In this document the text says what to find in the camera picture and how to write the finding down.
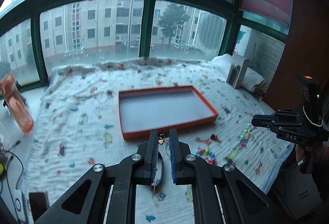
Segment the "person's right hand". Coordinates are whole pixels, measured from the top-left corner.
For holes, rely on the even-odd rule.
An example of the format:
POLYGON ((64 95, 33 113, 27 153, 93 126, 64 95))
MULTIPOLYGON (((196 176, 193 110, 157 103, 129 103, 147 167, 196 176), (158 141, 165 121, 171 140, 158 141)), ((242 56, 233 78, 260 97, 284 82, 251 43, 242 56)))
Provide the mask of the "person's right hand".
POLYGON ((328 159, 328 148, 326 143, 314 147, 303 147, 299 144, 295 145, 295 157, 298 164, 302 163, 302 160, 306 160, 308 156, 311 156, 315 162, 322 162, 328 159))

